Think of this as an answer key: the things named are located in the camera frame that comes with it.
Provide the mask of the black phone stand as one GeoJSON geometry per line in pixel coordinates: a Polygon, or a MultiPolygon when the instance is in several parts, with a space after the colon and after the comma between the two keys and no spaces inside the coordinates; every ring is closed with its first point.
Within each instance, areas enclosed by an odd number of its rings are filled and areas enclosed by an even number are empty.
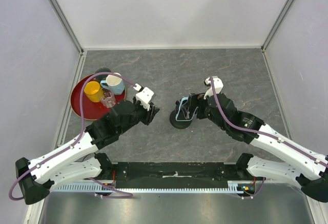
{"type": "Polygon", "coordinates": [[[171,112],[169,121],[170,121],[171,125],[174,128],[176,128],[176,129],[185,129],[192,123],[192,120],[191,121],[176,121],[176,119],[175,119],[176,108],[177,108],[177,105],[175,106],[175,109],[171,112]]]}

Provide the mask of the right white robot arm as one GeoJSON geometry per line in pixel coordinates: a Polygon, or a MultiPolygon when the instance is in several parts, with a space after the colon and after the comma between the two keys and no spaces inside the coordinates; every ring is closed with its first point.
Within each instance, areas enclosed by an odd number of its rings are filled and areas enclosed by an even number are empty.
{"type": "Polygon", "coordinates": [[[275,131],[253,114],[237,110],[223,93],[190,94],[181,103],[186,118],[207,118],[232,139],[261,148],[283,162],[269,162],[243,154],[235,166],[242,180],[251,175],[286,181],[308,197],[327,202],[327,156],[307,149],[275,131]]]}

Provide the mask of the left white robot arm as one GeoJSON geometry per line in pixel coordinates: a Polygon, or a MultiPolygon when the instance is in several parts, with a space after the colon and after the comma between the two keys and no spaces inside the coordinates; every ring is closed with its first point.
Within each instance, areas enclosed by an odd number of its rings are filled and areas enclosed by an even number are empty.
{"type": "Polygon", "coordinates": [[[138,123],[149,125],[159,112],[152,102],[135,96],[122,100],[111,110],[63,146],[39,158],[25,157],[15,163],[16,182],[25,204],[32,205],[46,198],[53,190],[80,179],[112,175],[111,162],[98,151],[116,141],[138,123]]]}

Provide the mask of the phone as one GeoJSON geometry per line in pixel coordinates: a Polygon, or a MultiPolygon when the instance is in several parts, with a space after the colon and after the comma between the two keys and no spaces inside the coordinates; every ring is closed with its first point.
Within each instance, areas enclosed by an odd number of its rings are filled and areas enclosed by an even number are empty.
{"type": "Polygon", "coordinates": [[[176,121],[191,121],[192,119],[188,119],[188,109],[190,106],[187,106],[188,97],[183,97],[180,101],[176,103],[176,121]]]}

